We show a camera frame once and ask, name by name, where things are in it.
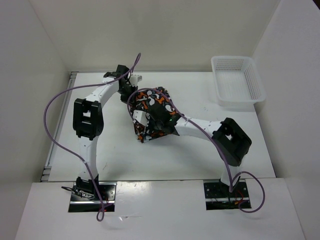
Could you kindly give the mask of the camouflage orange black shorts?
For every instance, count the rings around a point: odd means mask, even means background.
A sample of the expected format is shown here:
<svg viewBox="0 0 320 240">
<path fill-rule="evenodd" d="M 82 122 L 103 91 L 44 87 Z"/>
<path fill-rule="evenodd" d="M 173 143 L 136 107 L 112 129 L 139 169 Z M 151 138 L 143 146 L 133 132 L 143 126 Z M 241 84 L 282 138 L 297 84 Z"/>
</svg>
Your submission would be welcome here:
<svg viewBox="0 0 320 240">
<path fill-rule="evenodd" d="M 170 103 L 168 91 L 162 86 L 141 90 L 126 103 L 131 116 L 134 111 L 145 113 L 145 124 L 133 121 L 134 132 L 141 143 L 177 134 L 175 123 L 180 115 Z"/>
</svg>

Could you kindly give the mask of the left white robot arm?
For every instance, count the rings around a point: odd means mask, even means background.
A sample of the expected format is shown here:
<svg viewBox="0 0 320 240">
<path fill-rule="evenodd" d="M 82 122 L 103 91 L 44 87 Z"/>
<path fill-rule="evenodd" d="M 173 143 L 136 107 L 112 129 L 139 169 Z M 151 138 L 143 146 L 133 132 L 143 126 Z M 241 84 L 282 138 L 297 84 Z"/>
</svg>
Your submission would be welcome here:
<svg viewBox="0 0 320 240">
<path fill-rule="evenodd" d="M 104 129 L 103 107 L 115 93 L 126 103 L 142 80 L 142 76 L 132 74 L 124 65 L 118 65 L 116 71 L 107 72 L 103 77 L 102 85 L 85 98 L 77 98 L 73 104 L 72 127 L 79 139 L 79 155 L 84 160 L 74 191 L 89 200 L 97 199 L 100 194 L 96 158 L 98 139 Z"/>
</svg>

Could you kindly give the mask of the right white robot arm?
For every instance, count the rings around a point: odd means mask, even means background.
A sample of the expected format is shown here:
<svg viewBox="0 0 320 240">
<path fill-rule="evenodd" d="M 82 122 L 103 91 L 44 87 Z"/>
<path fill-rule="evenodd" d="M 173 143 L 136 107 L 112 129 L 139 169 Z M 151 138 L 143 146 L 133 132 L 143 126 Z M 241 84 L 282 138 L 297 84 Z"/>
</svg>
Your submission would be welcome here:
<svg viewBox="0 0 320 240">
<path fill-rule="evenodd" d="M 252 140 L 232 118 L 208 121 L 171 112 L 172 106 L 152 105 L 146 119 L 156 130 L 177 136 L 190 136 L 210 141 L 225 164 L 219 191 L 230 197 L 237 191 L 241 165 L 248 154 Z"/>
</svg>

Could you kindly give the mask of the white plastic basket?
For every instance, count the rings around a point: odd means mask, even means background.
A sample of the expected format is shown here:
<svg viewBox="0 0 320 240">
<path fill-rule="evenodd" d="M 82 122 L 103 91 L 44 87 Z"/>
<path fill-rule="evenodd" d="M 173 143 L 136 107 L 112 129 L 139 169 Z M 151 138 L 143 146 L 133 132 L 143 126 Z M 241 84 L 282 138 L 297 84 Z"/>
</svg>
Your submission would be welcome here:
<svg viewBox="0 0 320 240">
<path fill-rule="evenodd" d="M 211 67 L 220 106 L 246 107 L 266 100 L 261 77 L 251 57 L 214 56 Z"/>
</svg>

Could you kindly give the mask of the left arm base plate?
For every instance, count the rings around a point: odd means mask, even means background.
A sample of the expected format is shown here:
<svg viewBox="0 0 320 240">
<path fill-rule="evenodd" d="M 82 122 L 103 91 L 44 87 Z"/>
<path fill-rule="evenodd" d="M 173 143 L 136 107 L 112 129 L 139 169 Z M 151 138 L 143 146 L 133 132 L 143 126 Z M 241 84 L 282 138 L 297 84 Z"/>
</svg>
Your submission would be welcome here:
<svg viewBox="0 0 320 240">
<path fill-rule="evenodd" d="M 115 211 L 116 182 L 100 182 L 99 191 L 105 206 L 104 212 Z M 96 194 L 77 190 L 76 184 L 70 188 L 69 213 L 97 213 L 101 208 L 101 201 Z"/>
</svg>

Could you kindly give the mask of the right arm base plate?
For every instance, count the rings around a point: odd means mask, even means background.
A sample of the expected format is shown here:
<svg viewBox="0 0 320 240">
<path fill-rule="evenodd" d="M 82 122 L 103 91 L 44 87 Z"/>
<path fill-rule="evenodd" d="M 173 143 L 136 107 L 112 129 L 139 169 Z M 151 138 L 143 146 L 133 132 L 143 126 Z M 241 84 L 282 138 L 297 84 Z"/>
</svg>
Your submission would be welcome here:
<svg viewBox="0 0 320 240">
<path fill-rule="evenodd" d="M 206 210 L 233 210 L 251 209 L 250 196 L 247 184 L 240 180 L 235 185 L 233 192 L 229 192 L 229 187 L 219 179 L 207 180 L 203 182 Z"/>
</svg>

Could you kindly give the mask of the aluminium table edge rail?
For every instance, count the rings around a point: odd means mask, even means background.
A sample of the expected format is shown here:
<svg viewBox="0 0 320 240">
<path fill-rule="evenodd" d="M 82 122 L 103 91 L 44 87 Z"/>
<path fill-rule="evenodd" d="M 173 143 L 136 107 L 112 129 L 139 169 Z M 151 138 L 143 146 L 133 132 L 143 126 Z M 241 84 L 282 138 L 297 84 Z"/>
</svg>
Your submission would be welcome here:
<svg viewBox="0 0 320 240">
<path fill-rule="evenodd" d="M 74 86 L 77 74 L 78 74 L 77 71 L 73 71 L 70 73 L 67 88 L 72 88 Z M 53 138 L 56 141 L 59 140 L 59 137 L 61 134 L 62 124 L 63 124 L 65 116 L 66 116 L 66 111 L 68 108 L 69 101 L 70 101 L 70 93 L 65 93 L 63 96 L 62 106 L 61 106 L 61 110 L 59 113 L 56 128 L 53 133 Z M 52 169 L 52 165 L 53 165 L 53 161 L 54 161 L 54 157 L 55 157 L 57 148 L 58 147 L 56 146 L 56 144 L 54 142 L 52 142 L 50 145 L 50 149 L 49 149 L 49 152 L 47 155 L 45 165 L 43 167 L 42 174 L 41 174 L 41 178 L 40 178 L 41 183 L 49 182 L 49 177 L 50 177 L 50 173 L 51 173 L 51 169 Z"/>
</svg>

